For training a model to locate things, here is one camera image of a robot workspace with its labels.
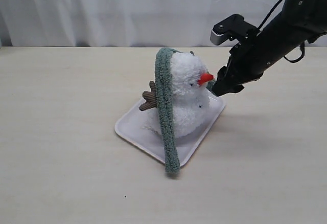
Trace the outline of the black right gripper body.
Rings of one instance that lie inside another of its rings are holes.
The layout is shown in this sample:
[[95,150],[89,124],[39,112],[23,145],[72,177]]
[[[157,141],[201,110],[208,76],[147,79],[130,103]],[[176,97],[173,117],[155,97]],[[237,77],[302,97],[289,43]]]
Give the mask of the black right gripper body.
[[243,85],[261,78],[264,69],[264,55],[271,44],[271,36],[260,33],[244,43],[237,43],[229,51],[230,57],[226,66],[217,73],[217,80],[225,80],[233,85]]

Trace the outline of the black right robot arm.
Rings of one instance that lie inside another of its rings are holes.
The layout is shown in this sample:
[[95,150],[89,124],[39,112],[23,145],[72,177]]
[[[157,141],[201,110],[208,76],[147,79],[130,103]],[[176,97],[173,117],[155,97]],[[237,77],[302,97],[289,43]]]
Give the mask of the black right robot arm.
[[227,65],[217,72],[211,84],[215,96],[238,93],[244,84],[257,81],[264,71],[285,58],[296,47],[305,55],[305,43],[313,43],[326,35],[326,0],[279,0],[283,7],[267,25],[256,27],[239,14],[216,23],[211,42],[219,46],[227,40],[237,40],[229,51]]

